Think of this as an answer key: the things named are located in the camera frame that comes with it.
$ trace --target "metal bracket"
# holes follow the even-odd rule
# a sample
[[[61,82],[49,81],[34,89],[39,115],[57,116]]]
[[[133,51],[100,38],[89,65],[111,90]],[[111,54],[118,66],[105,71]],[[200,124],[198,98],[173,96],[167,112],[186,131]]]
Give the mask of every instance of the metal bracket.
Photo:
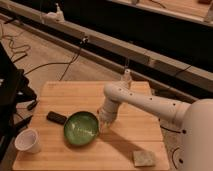
[[[211,21],[213,21],[213,0],[211,1],[209,10],[204,18],[204,21],[207,23],[210,23]]]

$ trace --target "pan handle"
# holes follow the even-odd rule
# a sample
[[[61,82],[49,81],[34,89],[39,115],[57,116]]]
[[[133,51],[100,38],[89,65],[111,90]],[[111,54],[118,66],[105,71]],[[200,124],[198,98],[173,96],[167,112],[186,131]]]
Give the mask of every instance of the pan handle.
[[[59,113],[50,111],[47,114],[47,120],[55,122],[55,123],[60,124],[60,125],[64,125],[66,120],[67,120],[67,117],[64,116],[64,115],[61,115]]]

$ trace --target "bottle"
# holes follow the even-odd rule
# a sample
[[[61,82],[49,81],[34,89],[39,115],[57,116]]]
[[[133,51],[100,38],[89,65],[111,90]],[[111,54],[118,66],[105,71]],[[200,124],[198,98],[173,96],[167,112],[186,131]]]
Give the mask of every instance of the bottle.
[[[56,12],[57,20],[59,22],[64,22],[65,21],[64,20],[64,13],[63,13],[63,11],[61,11],[61,8],[59,7],[58,3],[56,3],[56,7],[57,7],[57,12]]]

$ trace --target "black cable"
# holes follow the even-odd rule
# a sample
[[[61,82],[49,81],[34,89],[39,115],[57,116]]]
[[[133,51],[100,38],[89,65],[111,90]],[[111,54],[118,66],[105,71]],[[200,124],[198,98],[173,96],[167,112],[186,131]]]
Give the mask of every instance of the black cable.
[[[177,134],[180,134],[180,133],[181,133],[180,131],[175,131],[175,130],[166,128],[166,127],[164,127],[164,126],[162,126],[162,125],[160,125],[160,127],[161,127],[162,129],[166,130],[166,131],[169,131],[169,132],[173,132],[173,133],[177,133]]]
[[[6,35],[6,34],[4,33],[3,24],[2,24],[2,23],[0,23],[0,24],[1,24],[1,37],[0,37],[0,40],[5,39],[5,40],[8,40],[8,41],[9,41],[9,45],[8,45],[8,46],[9,46],[11,52],[12,52],[12,56],[11,56],[10,59],[12,60],[13,57],[15,57],[17,54],[22,54],[22,56],[20,56],[20,57],[17,58],[15,61],[13,61],[13,63],[15,63],[15,62],[17,62],[17,61],[23,59],[24,57],[26,57],[26,56],[28,55],[27,52],[31,49],[31,46],[30,46],[30,45],[25,44],[25,45],[21,45],[21,46],[14,46],[14,45],[15,45],[14,38],[15,38],[15,37],[21,36],[21,35],[24,33],[24,31],[23,31],[23,32],[20,32],[20,33],[19,33],[18,35],[16,35],[16,36]]]
[[[24,120],[24,118],[19,114],[19,113],[15,113],[15,115],[17,115],[18,117],[20,117],[22,120]]]
[[[80,46],[79,46],[79,49],[78,49],[78,52],[76,54],[74,54],[73,58],[71,59],[71,61],[68,63],[64,73],[62,74],[61,78],[59,79],[59,81],[62,81],[64,76],[66,75],[69,67],[71,64],[73,64],[79,57],[80,53],[81,53],[81,49],[83,48],[83,45],[85,45],[87,42],[80,42]]]
[[[191,68],[192,65],[189,65],[188,67],[186,67],[185,69],[182,69],[180,71],[178,71],[177,73],[175,73],[172,77],[176,78],[179,74],[181,74],[182,72],[185,72],[187,71],[189,68]],[[168,88],[166,89],[160,89],[160,90],[157,90],[157,93],[162,93],[162,92],[168,92],[170,89],[172,88],[172,86],[169,86]]]
[[[175,169],[178,169],[177,165],[175,164],[175,161],[174,161],[174,154],[177,150],[179,150],[180,148],[177,147],[176,149],[173,150],[172,152],[172,164],[174,165]]]
[[[24,73],[24,75],[28,75],[28,74],[30,74],[31,72],[33,72],[33,71],[35,71],[35,70],[37,70],[37,69],[39,69],[39,68],[48,66],[48,65],[60,65],[60,64],[65,65],[65,64],[69,64],[69,63],[68,63],[68,62],[51,62],[51,63],[42,64],[42,65],[39,65],[39,66],[37,66],[37,67],[31,69],[30,71],[27,71],[26,73]]]
[[[162,8],[166,9],[166,6],[163,5],[163,4],[161,4],[160,2],[157,2],[157,1],[155,1],[155,0],[149,0],[149,1],[150,1],[150,2],[153,2],[153,3],[155,3],[155,4],[158,4],[158,5],[160,5]]]
[[[21,118],[22,121],[24,120],[24,118],[18,112],[16,112],[15,115],[17,115],[19,118]]]

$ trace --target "green bowl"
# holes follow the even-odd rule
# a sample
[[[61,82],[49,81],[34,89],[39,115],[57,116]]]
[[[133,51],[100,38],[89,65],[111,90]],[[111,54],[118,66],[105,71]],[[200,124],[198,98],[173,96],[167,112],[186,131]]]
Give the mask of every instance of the green bowl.
[[[64,136],[75,146],[90,143],[98,135],[98,119],[90,112],[80,111],[71,115],[64,125]]]

